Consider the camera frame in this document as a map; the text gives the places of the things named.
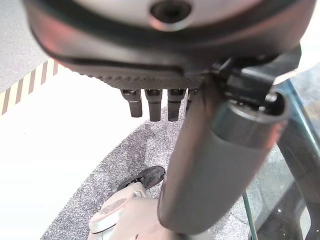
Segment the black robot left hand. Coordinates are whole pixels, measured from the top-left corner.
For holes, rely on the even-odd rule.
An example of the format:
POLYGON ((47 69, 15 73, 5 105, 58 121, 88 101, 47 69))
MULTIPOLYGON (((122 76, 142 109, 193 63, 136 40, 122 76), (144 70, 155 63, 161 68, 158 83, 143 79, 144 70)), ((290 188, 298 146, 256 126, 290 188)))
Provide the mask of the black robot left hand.
POLYGON ((91 240, 208 240, 286 131, 274 89, 298 68, 314 0, 25 0, 46 54, 119 89, 132 117, 186 116, 166 172, 125 182, 90 220, 91 240))

